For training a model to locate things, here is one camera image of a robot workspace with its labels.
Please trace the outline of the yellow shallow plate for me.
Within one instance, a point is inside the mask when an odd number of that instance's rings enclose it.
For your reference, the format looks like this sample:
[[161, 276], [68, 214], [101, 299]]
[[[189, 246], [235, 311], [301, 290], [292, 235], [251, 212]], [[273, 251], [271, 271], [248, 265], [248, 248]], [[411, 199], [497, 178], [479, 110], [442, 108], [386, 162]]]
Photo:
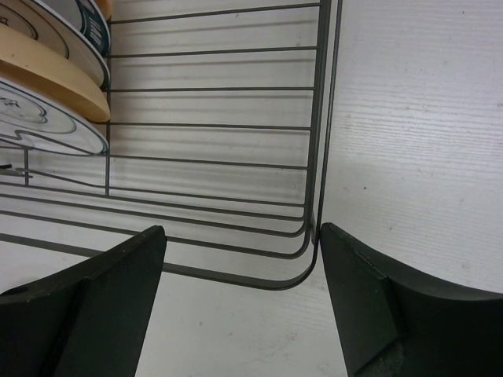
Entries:
[[1, 26], [1, 77], [94, 123], [111, 118], [105, 95], [84, 71], [42, 43], [5, 25]]

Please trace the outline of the grey wire dish rack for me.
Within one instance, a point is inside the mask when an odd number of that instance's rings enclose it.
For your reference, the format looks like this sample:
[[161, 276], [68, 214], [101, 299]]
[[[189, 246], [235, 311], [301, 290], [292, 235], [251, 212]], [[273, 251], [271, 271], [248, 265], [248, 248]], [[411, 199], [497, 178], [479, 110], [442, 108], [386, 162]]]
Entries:
[[104, 156], [3, 145], [1, 240], [93, 256], [165, 229], [167, 273], [279, 291], [317, 261], [339, 1], [117, 1]]

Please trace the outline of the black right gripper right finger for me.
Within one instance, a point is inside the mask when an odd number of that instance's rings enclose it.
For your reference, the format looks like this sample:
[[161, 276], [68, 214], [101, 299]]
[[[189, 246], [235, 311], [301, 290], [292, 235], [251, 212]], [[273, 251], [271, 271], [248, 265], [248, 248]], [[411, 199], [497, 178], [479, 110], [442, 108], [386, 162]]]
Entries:
[[421, 272], [332, 223], [321, 255], [349, 376], [500, 376], [502, 295]]

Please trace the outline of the white plate green rim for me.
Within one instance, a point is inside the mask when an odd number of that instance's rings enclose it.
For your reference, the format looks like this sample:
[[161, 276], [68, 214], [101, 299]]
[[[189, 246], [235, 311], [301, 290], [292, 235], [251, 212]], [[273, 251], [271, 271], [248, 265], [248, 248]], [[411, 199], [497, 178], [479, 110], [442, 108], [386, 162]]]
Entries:
[[1, 141], [66, 156], [108, 153], [108, 142], [87, 120], [4, 78], [1, 79]]

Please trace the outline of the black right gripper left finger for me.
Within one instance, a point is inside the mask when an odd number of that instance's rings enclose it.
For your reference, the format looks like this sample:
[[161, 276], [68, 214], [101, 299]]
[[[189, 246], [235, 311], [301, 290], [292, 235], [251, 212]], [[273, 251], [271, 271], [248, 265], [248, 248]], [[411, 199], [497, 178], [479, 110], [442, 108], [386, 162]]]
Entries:
[[155, 225], [1, 294], [3, 376], [133, 376], [166, 252]]

